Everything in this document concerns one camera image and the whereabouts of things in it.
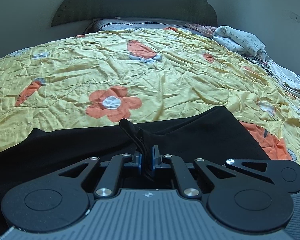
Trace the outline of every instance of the orange carrot print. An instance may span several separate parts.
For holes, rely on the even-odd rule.
[[[24,101],[26,101],[29,96],[31,96],[34,92],[38,91],[39,88],[45,83],[43,78],[36,78],[31,82],[29,86],[27,86],[18,96],[15,106],[19,106]]]

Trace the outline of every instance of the yellow blanket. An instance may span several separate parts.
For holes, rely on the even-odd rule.
[[[300,99],[259,66],[180,29],[103,31],[1,58],[0,152],[33,128],[184,118],[216,105],[284,138],[300,164]]]

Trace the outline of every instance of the dark cloud-shaped headboard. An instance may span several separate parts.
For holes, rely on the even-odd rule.
[[[166,18],[217,25],[217,15],[207,0],[64,0],[51,26],[95,18]]]

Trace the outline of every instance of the black cloth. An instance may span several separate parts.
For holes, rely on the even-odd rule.
[[[0,153],[0,202],[12,187],[91,156],[108,161],[138,148],[150,164],[151,147],[192,163],[204,158],[223,165],[228,158],[269,159],[237,119],[222,106],[197,116],[120,126],[44,132],[34,129],[21,143]],[[0,234],[7,229],[0,209]]]

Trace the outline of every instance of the white wall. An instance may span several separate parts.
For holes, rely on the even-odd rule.
[[[64,0],[0,0],[0,58],[25,47],[82,34],[90,21],[50,28]]]
[[[300,15],[300,0],[215,0],[219,25],[228,25],[256,35],[268,55],[279,65],[300,74],[300,24],[290,11]]]

